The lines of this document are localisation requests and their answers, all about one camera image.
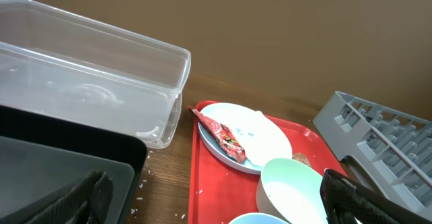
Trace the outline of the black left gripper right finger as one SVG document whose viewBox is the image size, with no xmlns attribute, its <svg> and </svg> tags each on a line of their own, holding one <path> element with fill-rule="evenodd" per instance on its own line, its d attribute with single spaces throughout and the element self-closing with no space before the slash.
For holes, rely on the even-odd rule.
<svg viewBox="0 0 432 224">
<path fill-rule="evenodd" d="M 329 224 L 431 224 L 333 169 L 325 170 L 320 195 Z"/>
</svg>

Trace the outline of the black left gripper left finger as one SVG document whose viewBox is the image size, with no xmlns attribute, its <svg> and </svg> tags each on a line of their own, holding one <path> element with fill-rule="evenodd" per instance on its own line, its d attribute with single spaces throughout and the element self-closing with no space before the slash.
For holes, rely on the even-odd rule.
<svg viewBox="0 0 432 224">
<path fill-rule="evenodd" d="M 107 219 L 113 180 L 103 171 L 84 177 L 1 218 L 9 224 L 99 224 Z"/>
</svg>

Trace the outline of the green bowl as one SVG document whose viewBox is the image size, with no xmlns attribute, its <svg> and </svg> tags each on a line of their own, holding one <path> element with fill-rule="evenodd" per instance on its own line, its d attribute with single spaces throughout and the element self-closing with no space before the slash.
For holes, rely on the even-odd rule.
<svg viewBox="0 0 432 224">
<path fill-rule="evenodd" d="M 291 224 L 327 224 L 321 200 L 323 177 L 292 159 L 273 159 L 261 170 L 256 206 Z"/>
</svg>

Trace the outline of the brown sweet potato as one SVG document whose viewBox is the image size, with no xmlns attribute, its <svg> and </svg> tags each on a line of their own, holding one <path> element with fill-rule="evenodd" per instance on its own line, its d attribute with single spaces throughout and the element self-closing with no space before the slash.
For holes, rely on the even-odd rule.
<svg viewBox="0 0 432 224">
<path fill-rule="evenodd" d="M 294 153 L 292 159 L 305 164 L 308 167 L 312 167 L 307 156 L 301 152 Z"/>
</svg>

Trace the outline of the small blue bowl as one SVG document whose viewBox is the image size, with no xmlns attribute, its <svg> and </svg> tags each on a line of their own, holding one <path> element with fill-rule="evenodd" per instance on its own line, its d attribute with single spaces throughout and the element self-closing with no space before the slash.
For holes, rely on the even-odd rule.
<svg viewBox="0 0 432 224">
<path fill-rule="evenodd" d="M 288 224 L 288 222 L 265 213 L 246 213 L 232 219 L 229 224 Z"/>
</svg>

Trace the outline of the red snack wrapper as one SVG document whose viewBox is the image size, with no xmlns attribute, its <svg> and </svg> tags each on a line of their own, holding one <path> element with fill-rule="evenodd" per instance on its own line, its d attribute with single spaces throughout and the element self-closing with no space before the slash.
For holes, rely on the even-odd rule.
<svg viewBox="0 0 432 224">
<path fill-rule="evenodd" d="M 196 108 L 189 106 L 189 110 L 198 118 L 204 129 L 212 136 L 224 153 L 237 163 L 246 160 L 246 152 L 240 146 L 230 129 L 214 119 L 203 115 Z"/>
</svg>

